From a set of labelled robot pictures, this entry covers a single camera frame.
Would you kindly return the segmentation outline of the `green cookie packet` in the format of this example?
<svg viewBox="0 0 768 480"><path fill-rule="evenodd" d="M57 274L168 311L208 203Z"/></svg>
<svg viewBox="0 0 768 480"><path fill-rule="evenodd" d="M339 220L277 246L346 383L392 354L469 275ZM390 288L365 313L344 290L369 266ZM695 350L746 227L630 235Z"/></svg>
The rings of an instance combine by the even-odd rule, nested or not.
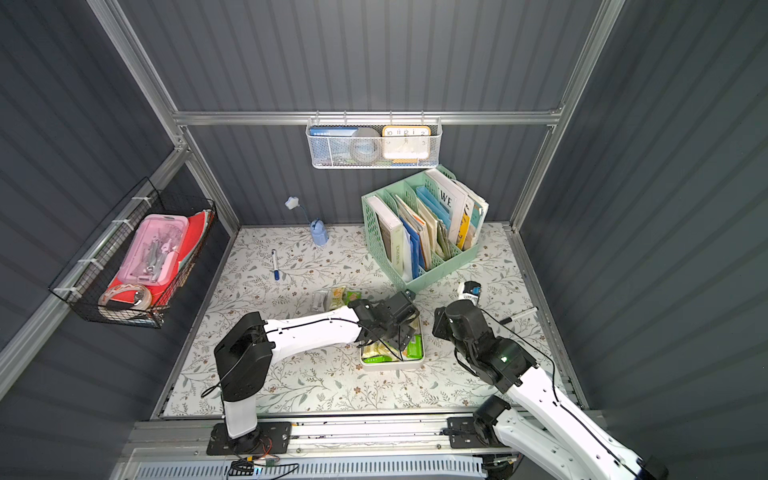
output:
<svg viewBox="0 0 768 480"><path fill-rule="evenodd" d="M360 300L361 297L362 293L360 291L346 290L343 294L343 302L345 305L349 305L351 302Z"/></svg>

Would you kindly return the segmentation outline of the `white storage box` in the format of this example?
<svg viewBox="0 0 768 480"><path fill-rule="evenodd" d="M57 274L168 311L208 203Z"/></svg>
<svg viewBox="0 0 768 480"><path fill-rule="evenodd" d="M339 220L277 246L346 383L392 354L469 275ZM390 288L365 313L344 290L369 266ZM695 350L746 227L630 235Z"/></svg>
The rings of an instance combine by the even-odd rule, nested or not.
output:
<svg viewBox="0 0 768 480"><path fill-rule="evenodd" d="M360 353L360 366L363 371L382 372L418 369L424 361L425 347L422 327L418 320L410 323L413 335L403 350L376 341L365 346Z"/></svg>

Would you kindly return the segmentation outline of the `blue box in basket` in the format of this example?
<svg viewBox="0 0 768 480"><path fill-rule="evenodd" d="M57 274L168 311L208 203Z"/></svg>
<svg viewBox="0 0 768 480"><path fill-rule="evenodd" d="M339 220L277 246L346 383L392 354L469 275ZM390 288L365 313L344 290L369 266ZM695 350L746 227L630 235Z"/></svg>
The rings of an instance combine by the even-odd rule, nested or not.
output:
<svg viewBox="0 0 768 480"><path fill-rule="evenodd" d="M351 126L309 126L307 140L312 164L325 168L351 161L350 146L357 130Z"/></svg>

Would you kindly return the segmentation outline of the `black white pen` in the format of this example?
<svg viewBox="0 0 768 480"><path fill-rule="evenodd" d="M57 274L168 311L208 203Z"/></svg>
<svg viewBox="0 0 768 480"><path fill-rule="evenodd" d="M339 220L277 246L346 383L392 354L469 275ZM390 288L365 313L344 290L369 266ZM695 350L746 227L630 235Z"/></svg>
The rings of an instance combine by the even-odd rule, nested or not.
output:
<svg viewBox="0 0 768 480"><path fill-rule="evenodd" d="M538 314L538 308L537 307L531 307L526 310L520 311L518 313L512 314L511 316L508 316L500 321L501 325L509 325L512 322L515 322L517 320L525 319L528 317L535 317Z"/></svg>

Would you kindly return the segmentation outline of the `blue folder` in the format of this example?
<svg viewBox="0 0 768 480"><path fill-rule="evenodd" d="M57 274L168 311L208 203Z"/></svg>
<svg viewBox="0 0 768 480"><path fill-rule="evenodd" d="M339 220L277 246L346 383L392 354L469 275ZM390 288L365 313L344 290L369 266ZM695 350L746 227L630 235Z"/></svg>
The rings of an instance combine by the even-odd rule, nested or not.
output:
<svg viewBox="0 0 768 480"><path fill-rule="evenodd" d="M403 218L399 220L403 224L408 236L408 246L410 247L409 259L410 259L410 273L413 280L420 276L421 268L421 242L417 232L410 226L410 224Z"/></svg>

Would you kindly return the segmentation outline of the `blue small bottle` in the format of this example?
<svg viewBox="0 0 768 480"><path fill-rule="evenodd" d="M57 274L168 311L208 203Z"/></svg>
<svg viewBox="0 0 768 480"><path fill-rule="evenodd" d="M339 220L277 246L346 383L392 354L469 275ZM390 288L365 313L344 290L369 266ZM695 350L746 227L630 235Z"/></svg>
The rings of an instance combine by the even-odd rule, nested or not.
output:
<svg viewBox="0 0 768 480"><path fill-rule="evenodd" d="M315 245L325 246L328 243L329 235L324 222L320 218L312 218L304 205L296 196L289 196L285 201L285 206L289 210L300 209L308 223L310 235Z"/></svg>

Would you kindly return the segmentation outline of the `blue white marker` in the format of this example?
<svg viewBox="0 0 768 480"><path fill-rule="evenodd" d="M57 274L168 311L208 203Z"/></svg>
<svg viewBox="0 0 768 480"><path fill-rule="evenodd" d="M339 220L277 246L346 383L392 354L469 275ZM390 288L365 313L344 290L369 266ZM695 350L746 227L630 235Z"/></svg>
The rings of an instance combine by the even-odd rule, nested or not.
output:
<svg viewBox="0 0 768 480"><path fill-rule="evenodd" d="M280 281L282 279L281 270L279 266L279 256L276 249L273 249L271 251L271 263L272 263L272 273L275 281Z"/></svg>

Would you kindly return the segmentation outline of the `white book WE cover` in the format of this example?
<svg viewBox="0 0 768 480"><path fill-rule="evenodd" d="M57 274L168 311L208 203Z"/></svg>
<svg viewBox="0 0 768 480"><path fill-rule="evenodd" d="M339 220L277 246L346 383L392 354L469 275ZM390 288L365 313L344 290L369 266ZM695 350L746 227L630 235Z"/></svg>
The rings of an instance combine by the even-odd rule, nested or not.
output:
<svg viewBox="0 0 768 480"><path fill-rule="evenodd" d="M435 189L435 197L449 213L448 239L462 251L469 248L468 235L474 203L463 187L438 169L426 171L428 182Z"/></svg>

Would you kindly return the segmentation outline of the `yellow white clock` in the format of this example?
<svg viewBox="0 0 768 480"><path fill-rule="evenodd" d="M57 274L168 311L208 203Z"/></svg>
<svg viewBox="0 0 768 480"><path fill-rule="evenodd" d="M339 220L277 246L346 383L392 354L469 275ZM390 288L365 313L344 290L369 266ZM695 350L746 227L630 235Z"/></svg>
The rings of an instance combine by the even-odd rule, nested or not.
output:
<svg viewBox="0 0 768 480"><path fill-rule="evenodd" d="M431 150L429 126L388 125L382 129L382 155L397 162L427 160Z"/></svg>

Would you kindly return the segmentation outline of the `grey tape roll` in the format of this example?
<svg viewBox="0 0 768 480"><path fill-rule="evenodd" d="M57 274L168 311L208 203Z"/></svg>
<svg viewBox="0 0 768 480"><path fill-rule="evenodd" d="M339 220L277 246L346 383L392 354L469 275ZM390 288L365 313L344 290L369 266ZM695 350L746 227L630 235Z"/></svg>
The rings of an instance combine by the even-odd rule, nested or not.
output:
<svg viewBox="0 0 768 480"><path fill-rule="evenodd" d="M381 155L380 138L380 133L374 128L358 128L349 141L350 158L357 164L373 164Z"/></svg>

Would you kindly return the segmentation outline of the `clear tape roll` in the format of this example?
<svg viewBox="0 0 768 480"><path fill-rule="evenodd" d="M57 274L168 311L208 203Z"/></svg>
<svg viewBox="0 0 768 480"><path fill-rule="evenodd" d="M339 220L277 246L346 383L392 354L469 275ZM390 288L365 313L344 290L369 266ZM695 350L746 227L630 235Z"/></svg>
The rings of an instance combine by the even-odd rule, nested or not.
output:
<svg viewBox="0 0 768 480"><path fill-rule="evenodd" d="M141 284L119 284L109 287L98 300L99 307L111 310L147 310L152 305L150 290Z"/></svg>

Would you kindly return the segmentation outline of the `pink plastic case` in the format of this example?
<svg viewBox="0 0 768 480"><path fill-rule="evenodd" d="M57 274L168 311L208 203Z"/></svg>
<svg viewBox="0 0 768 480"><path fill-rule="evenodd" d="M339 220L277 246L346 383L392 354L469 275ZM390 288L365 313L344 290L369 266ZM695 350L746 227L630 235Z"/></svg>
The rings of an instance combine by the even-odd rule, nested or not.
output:
<svg viewBox="0 0 768 480"><path fill-rule="evenodd" d="M150 214L145 217L117 273L124 284L166 285L174 276L189 221L178 215Z"/></svg>

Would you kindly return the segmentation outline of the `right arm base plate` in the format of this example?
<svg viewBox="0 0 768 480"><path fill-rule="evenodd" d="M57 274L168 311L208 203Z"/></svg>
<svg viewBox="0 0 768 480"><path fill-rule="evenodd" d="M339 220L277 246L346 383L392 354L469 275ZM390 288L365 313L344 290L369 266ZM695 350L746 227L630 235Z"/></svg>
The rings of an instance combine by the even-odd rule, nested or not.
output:
<svg viewBox="0 0 768 480"><path fill-rule="evenodd" d="M496 425L496 420L486 418L449 417L441 434L448 437L451 448L456 450L502 448L505 444L495 433Z"/></svg>

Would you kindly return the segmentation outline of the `aluminium rail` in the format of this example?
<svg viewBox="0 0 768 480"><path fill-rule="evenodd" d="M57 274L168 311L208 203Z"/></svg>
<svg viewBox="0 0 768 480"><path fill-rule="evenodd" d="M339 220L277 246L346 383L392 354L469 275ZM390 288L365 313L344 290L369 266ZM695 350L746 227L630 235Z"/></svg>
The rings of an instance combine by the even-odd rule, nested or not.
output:
<svg viewBox="0 0 768 480"><path fill-rule="evenodd" d="M454 417L471 416L469 407L454 411L376 413L371 415L268 416L263 430L276 423L289 423L285 434L290 458L330 458L373 455L497 454L506 447L490 447L465 441L463 447L444 433ZM119 460L125 464L150 460L206 460L213 427L212 418L153 420L137 422Z"/></svg>

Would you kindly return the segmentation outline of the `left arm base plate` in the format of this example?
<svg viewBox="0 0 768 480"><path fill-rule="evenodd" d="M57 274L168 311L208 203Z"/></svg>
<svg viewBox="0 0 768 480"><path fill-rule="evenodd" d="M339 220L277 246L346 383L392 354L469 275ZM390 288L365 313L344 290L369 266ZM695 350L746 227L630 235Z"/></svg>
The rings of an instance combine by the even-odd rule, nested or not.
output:
<svg viewBox="0 0 768 480"><path fill-rule="evenodd" d="M253 432L233 438L224 423L214 425L206 454L208 456L284 454L287 452L292 424L290 422L265 422Z"/></svg>

